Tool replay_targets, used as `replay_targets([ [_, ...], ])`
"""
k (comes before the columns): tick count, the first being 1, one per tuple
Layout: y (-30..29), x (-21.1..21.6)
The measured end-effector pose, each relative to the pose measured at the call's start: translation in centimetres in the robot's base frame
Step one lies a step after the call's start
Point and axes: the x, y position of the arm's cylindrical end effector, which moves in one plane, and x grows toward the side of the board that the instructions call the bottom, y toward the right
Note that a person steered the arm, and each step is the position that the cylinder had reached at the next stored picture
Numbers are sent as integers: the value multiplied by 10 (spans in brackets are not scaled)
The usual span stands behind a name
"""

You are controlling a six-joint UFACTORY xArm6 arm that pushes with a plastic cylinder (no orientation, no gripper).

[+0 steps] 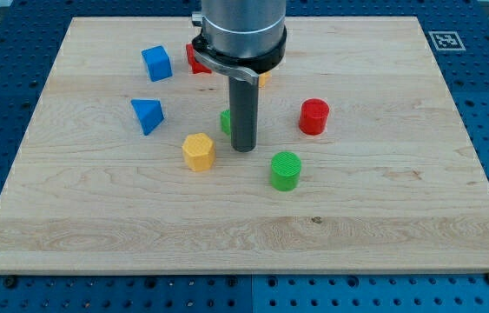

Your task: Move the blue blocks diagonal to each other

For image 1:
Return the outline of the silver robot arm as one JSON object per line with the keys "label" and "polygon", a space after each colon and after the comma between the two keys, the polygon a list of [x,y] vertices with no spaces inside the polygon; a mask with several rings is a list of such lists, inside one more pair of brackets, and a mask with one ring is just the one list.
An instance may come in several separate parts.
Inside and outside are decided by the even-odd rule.
{"label": "silver robot arm", "polygon": [[284,56],[285,0],[202,0],[192,23],[195,59],[214,72],[251,85]]}

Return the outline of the red block behind arm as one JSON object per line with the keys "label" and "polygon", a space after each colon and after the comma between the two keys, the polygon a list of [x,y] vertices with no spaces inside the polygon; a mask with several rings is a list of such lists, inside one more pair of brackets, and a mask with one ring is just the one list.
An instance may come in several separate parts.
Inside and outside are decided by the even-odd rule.
{"label": "red block behind arm", "polygon": [[194,48],[191,43],[187,43],[185,45],[185,49],[187,53],[187,61],[193,74],[212,73],[211,69],[209,69],[208,67],[204,66],[203,64],[197,61],[197,59],[195,58]]}

